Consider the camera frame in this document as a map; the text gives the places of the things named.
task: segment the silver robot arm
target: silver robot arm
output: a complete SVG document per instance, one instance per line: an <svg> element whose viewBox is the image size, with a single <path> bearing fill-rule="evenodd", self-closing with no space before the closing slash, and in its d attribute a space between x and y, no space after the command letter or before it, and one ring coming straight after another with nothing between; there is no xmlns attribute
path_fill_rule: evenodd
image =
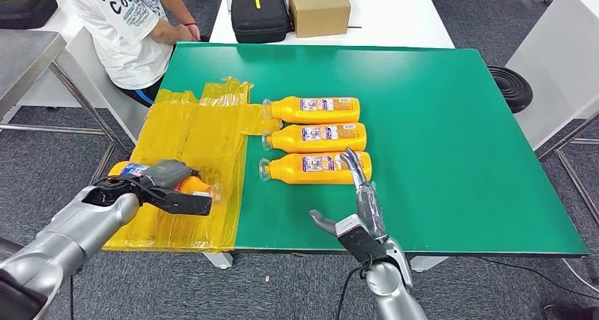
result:
<svg viewBox="0 0 599 320"><path fill-rule="evenodd" d="M142 173L107 177L88 186L31 243L0 262L0 318L43 319L60 287L149 202L168 213L208 215L208 194L172 189L197 172L163 160Z"/></svg>
<svg viewBox="0 0 599 320"><path fill-rule="evenodd" d="M132 193L106 207L83 202L95 188L80 191L33 242L0 263L3 319L42 319L67 279L137 214Z"/></svg>
<svg viewBox="0 0 599 320"><path fill-rule="evenodd" d="M316 226L337 237L366 270L368 288L374 294L384 320L427 320L422 307L410 295L413 286L408 260L403 250L385 230L379 200L371 182L366 180L357 154L350 148L341 158L348 164L356 187L357 214L335 223L316 211L310 216Z"/></svg>

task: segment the stainless steel table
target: stainless steel table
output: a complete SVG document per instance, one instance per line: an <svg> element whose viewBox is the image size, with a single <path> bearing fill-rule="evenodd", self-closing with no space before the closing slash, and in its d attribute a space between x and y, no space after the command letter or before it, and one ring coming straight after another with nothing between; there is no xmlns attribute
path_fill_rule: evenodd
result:
<svg viewBox="0 0 599 320"><path fill-rule="evenodd" d="M23 124L0 124L0 129L106 135L110 144L92 176L92 181L95 181L102 174L110 155L117 146L125 152L129 150L55 62L65 47L66 41L57 32L0 30L0 55L2 56L2 62L0 62L0 118L18 103L37 78L49 68L81 107L97 122L100 129Z"/></svg>

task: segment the gray carpet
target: gray carpet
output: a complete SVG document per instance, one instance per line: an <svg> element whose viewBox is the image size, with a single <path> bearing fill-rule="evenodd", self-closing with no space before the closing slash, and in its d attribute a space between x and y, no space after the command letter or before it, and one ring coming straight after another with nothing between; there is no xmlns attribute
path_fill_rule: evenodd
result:
<svg viewBox="0 0 599 320"><path fill-rule="evenodd" d="M220 0L185 2L203 34L208 34ZM491 64L505 64L509 59L542 14L545 7L540 2L434 0L456 46L478 48ZM107 112L102 114L109 118ZM81 109L24 107L13 122L93 127ZM599 130L589 134L599 136ZM25 243L88 183L107 142L101 136L2 131L0 144L0 236ZM599 147L567 148L581 179L599 201L597 152ZM111 164L123 155L113 156ZM566 172L554 155L544 168L589 249L597 253L599 227ZM595 258L570 262L585 278L599 283ZM565 287L592 292L558 259L495 259L534 268ZM345 274L354 266L349 256L235 254L234 267L221 271L199 254L102 252L74 279L75 317L331 319ZM414 278L413 294L431 320L541 320L540 308L551 302L599 304L560 290L531 272L477 258L452 258L425 273L415 273ZM68 318L68 292L68 286L61 291L49 320ZM342 319L376 318L370 295L355 278Z"/></svg>

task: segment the yellow plastic bag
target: yellow plastic bag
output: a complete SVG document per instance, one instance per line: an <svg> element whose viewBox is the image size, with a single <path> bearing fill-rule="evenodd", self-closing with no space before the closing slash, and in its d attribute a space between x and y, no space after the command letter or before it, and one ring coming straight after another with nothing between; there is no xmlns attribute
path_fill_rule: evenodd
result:
<svg viewBox="0 0 599 320"><path fill-rule="evenodd" d="M161 90L148 113L131 161L153 165L176 159L201 173L223 193L209 216L171 215L144 204L104 249L129 251L229 251L241 208L247 133L261 134L276 122L248 105L252 85L228 78L207 83L199 100L192 92Z"/></svg>

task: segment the black shorts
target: black shorts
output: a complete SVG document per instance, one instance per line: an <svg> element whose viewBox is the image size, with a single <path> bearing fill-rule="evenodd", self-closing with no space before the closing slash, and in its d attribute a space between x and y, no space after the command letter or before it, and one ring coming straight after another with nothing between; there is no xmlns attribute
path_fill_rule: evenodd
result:
<svg viewBox="0 0 599 320"><path fill-rule="evenodd" d="M160 80L156 81L156 83L154 83L150 87L147 87L144 89L131 90L131 89L123 89L120 87L119 87L119 89L125 95L129 96L133 100L141 103L142 105L144 105L146 107L150 107L151 105L154 104L154 100L156 100L156 95L158 94L160 85L162 85L162 80L164 80L164 79L165 79L165 77L162 76L162 78L160 78Z"/></svg>

